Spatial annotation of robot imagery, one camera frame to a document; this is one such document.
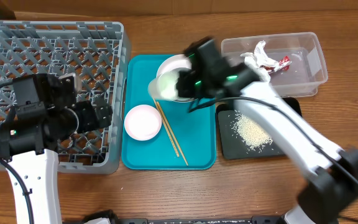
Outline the white rice pile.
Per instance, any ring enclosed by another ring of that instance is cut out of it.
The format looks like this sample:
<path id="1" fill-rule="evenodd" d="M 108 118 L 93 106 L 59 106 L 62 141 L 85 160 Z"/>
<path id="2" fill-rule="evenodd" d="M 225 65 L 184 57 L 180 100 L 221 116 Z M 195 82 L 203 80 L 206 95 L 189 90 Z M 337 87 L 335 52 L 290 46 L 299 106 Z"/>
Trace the white rice pile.
<path id="1" fill-rule="evenodd" d="M 265 146 L 273 143 L 272 138 L 252 119 L 235 110 L 231 122 L 233 136 L 245 144 L 246 151 L 261 153 Z"/>

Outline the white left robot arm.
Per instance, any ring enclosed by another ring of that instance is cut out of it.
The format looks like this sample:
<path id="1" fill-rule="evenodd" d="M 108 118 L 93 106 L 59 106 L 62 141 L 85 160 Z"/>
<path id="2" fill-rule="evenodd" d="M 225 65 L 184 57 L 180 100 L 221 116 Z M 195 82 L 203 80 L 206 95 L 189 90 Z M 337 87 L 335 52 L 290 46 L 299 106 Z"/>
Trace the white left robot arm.
<path id="1" fill-rule="evenodd" d="M 58 143 L 111 125 L 112 108 L 77 101 L 75 73 L 33 74 L 11 83 L 16 105 L 0 125 L 0 158 L 12 188 L 18 223 L 61 223 Z"/>

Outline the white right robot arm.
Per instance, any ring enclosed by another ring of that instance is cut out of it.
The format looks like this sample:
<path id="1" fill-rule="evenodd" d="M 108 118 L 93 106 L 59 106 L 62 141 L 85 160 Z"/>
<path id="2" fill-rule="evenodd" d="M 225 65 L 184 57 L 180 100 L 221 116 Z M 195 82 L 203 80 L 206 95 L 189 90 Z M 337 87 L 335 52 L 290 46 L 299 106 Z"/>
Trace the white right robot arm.
<path id="1" fill-rule="evenodd" d="M 310 126 L 270 84 L 269 74 L 252 62 L 232 66 L 205 37 L 184 50 L 190 71 L 180 72 L 180 97 L 207 98 L 189 111 L 230 101 L 255 121 L 301 170 L 307 186 L 282 223 L 337 223 L 358 199 L 358 150 L 345 151 Z"/>

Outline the grey bowl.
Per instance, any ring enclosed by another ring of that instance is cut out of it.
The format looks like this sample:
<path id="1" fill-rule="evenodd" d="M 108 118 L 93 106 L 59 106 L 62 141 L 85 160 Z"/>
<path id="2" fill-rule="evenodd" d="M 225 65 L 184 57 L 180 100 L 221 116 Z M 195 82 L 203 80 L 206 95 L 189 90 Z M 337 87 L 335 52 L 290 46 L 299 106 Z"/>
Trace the grey bowl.
<path id="1" fill-rule="evenodd" d="M 176 88 L 180 72 L 189 71 L 189 68 L 176 68 L 157 75 L 148 85 L 149 95 L 155 100 L 174 101 L 178 103 L 193 101 L 194 98 L 179 97 Z"/>

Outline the white napkin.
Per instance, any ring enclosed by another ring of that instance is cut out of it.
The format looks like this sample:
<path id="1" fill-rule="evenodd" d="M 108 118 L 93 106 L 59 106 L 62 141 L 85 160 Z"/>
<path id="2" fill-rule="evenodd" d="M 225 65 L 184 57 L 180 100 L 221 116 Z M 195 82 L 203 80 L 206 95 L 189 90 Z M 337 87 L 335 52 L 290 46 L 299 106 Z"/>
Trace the white napkin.
<path id="1" fill-rule="evenodd" d="M 241 57 L 248 67 L 256 71 L 262 81 L 269 82 L 270 74 L 278 70 L 279 62 L 268 57 L 264 50 L 265 45 L 266 42 L 262 40 L 257 43 L 253 52 L 245 52 Z"/>

